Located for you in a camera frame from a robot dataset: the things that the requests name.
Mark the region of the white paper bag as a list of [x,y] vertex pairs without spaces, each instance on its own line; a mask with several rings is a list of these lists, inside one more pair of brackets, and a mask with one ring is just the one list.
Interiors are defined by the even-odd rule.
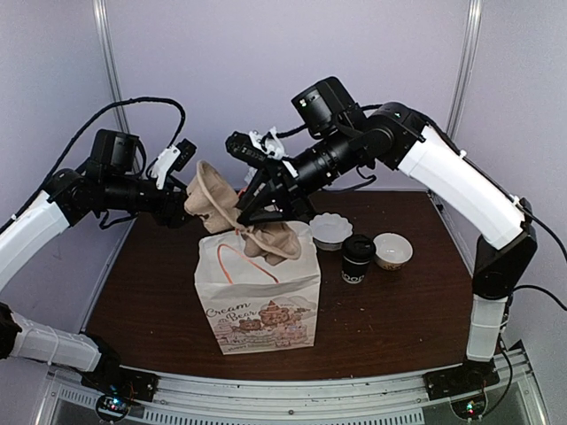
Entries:
[[309,226],[290,226],[301,255],[276,266],[245,256],[245,241],[233,231],[199,241],[194,286],[222,354],[315,345],[321,270]]

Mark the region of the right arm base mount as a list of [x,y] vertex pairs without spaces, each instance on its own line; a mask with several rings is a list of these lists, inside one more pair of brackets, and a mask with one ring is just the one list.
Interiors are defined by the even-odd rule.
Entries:
[[423,380],[429,400],[437,400],[480,391],[486,386],[499,383],[500,377],[493,366],[462,364],[428,372],[423,376]]

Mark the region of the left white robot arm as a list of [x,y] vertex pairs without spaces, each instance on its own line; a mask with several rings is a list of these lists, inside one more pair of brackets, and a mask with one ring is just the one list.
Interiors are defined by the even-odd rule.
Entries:
[[[89,213],[112,226],[112,211],[124,221],[149,213],[160,226],[179,228],[189,216],[183,208],[184,185],[172,177],[196,153],[184,139],[164,149],[144,177],[133,169],[144,147],[136,135],[101,129],[91,153],[76,169],[61,169],[48,177],[31,204],[1,233],[1,283],[6,285],[44,245],[79,223]],[[1,305],[1,356],[21,357],[92,373],[109,393],[127,386],[127,373],[104,342],[31,321]]]

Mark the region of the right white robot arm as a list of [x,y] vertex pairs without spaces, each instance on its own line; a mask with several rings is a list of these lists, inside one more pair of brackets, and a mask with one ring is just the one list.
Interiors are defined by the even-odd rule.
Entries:
[[237,202],[238,222],[310,219],[311,194],[357,167],[380,163],[422,183],[479,231],[467,361],[454,371],[460,390],[474,390],[488,376],[506,302],[538,248],[529,203],[506,194],[431,118],[404,104],[363,107],[334,76],[291,102],[315,140],[298,156],[276,152],[275,135],[236,132],[225,143],[255,169]]

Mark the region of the single black paper cup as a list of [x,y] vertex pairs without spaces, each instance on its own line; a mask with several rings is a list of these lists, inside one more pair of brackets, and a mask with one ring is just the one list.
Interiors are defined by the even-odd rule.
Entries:
[[344,253],[342,255],[342,268],[341,268],[341,278],[344,282],[349,284],[359,284],[361,283],[369,269],[373,257],[369,258],[356,258],[351,255]]

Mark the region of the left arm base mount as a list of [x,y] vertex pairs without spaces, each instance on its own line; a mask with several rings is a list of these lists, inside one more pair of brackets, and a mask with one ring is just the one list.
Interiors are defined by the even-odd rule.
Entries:
[[112,359],[100,362],[91,372],[79,374],[83,386],[133,401],[152,402],[159,383],[157,375],[122,367]]

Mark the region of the cardboard cup carrier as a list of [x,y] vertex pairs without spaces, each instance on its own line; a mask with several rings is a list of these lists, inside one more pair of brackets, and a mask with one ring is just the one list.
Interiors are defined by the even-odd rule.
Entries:
[[197,163],[196,176],[187,186],[186,194],[185,212],[200,218],[211,234],[236,231],[244,239],[247,257],[262,257],[271,266],[300,257],[299,237],[287,223],[243,225],[237,222],[241,213],[237,208],[237,192],[204,160]]

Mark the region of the black cup lid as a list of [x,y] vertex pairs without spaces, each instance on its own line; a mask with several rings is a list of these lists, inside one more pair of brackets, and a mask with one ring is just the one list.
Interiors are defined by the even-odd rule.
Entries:
[[342,254],[355,263],[367,262],[376,255],[376,246],[373,240],[365,235],[351,235],[342,243]]

